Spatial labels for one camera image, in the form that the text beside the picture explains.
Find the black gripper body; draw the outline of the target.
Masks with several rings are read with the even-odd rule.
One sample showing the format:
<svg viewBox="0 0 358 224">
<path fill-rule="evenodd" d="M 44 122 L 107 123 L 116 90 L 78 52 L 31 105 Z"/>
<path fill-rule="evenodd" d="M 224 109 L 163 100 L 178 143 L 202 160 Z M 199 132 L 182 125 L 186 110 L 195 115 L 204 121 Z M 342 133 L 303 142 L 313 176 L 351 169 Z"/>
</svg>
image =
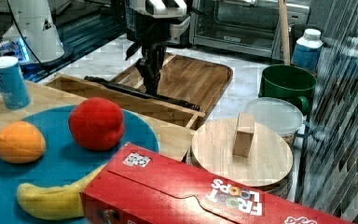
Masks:
<svg viewBox="0 0 358 224">
<path fill-rule="evenodd" d="M 141 13 L 134 13 L 135 40 L 126 51 L 128 60 L 140 47 L 148 49 L 155 47 L 163 60 L 166 51 L 166 43 L 171 38 L 170 24 L 167 19 L 156 19 Z"/>
</svg>

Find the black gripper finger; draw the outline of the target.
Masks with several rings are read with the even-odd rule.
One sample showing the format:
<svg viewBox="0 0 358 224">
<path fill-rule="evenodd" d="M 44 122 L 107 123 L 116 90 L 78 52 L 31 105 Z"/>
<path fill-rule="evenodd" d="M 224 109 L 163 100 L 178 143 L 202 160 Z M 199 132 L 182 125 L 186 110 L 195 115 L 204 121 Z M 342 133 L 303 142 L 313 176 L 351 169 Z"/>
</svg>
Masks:
<svg viewBox="0 0 358 224">
<path fill-rule="evenodd" d="M 158 91 L 158 83 L 160 80 L 160 69 L 164 62 L 166 47 L 164 45 L 156 45 L 150 50 L 149 54 L 149 85 L 148 92 L 156 95 Z"/>
<path fill-rule="evenodd" d="M 140 58 L 136 63 L 136 68 L 138 69 L 140 75 L 144 78 L 144 85 L 147 91 L 151 90 L 151 75 L 149 72 L 150 61 L 149 61 L 149 49 L 147 47 L 142 47 L 142 58 Z"/>
</svg>

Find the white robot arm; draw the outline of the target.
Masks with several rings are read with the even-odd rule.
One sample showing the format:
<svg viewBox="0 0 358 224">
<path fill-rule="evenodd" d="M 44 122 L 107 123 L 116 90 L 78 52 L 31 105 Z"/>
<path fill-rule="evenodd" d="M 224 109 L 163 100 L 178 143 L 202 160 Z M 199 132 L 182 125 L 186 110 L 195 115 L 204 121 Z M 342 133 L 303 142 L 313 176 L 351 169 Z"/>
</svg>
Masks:
<svg viewBox="0 0 358 224">
<path fill-rule="evenodd" d="M 133 43 L 126 51 L 128 60 L 138 49 L 143 57 L 136 68 L 144 80 L 145 92 L 156 95 L 160 69 L 171 28 L 188 12 L 186 0 L 111 0 L 114 15 L 124 16 Z"/>
</svg>

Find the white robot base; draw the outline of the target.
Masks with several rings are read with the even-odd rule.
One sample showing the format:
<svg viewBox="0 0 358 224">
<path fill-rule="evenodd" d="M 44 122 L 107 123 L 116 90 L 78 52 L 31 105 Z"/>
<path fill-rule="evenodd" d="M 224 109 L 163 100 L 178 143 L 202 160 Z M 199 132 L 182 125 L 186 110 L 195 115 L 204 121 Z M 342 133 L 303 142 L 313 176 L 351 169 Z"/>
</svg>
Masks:
<svg viewBox="0 0 358 224">
<path fill-rule="evenodd" d="M 73 48 L 61 41 L 48 0 L 7 0 L 12 26 L 3 34 L 0 56 L 16 57 L 20 64 L 53 66 L 69 59 Z"/>
</svg>

